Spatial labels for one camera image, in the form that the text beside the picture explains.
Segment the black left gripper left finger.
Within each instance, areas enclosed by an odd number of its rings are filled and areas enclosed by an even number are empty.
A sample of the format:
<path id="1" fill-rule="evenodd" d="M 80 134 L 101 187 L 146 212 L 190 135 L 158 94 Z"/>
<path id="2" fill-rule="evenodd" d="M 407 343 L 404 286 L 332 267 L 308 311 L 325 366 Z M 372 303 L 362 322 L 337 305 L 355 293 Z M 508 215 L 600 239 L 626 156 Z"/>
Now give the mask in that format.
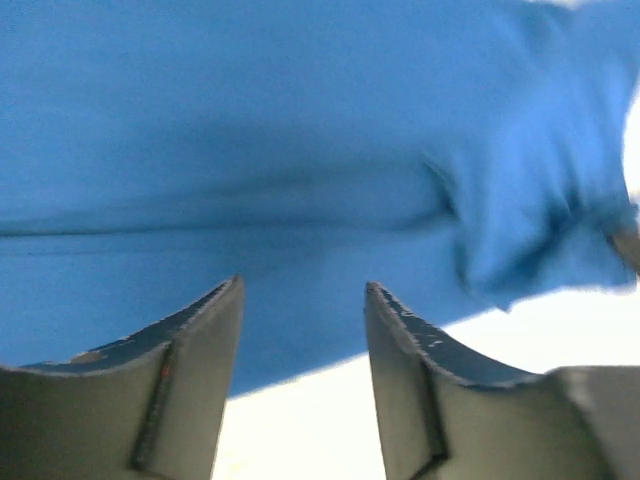
<path id="1" fill-rule="evenodd" d="M 66 363 L 1 371 L 5 479 L 207 479 L 243 318 L 232 277 Z"/>

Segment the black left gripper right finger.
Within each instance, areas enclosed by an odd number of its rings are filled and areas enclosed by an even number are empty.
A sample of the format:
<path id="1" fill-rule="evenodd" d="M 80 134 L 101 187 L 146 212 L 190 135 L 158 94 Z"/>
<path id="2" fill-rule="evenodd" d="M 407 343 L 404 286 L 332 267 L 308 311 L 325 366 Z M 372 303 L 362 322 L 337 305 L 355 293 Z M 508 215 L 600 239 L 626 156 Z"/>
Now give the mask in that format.
<path id="1" fill-rule="evenodd" d="M 635 479 L 639 370 L 530 373 L 366 287 L 378 431 L 390 479 Z"/>

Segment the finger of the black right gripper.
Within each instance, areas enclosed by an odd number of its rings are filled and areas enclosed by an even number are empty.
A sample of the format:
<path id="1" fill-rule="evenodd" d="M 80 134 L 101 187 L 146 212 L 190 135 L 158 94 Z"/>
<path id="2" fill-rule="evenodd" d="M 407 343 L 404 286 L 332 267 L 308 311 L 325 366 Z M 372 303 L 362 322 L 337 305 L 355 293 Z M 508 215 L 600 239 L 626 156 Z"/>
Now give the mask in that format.
<path id="1" fill-rule="evenodd" d="M 621 259 L 640 273 L 640 237 L 638 230 L 625 229 L 612 236 L 613 246 Z"/>

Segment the blue t-shirt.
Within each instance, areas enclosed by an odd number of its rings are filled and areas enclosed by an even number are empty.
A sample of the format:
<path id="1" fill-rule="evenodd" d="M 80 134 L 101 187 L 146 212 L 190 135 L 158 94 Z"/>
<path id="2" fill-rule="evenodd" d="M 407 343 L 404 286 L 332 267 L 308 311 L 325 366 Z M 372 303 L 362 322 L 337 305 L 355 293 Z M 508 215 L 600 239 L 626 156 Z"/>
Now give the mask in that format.
<path id="1" fill-rule="evenodd" d="M 439 325 L 632 284 L 638 75 L 635 1 L 5 1 L 1 359 L 240 274 L 239 393 L 361 352 L 369 281 Z"/>

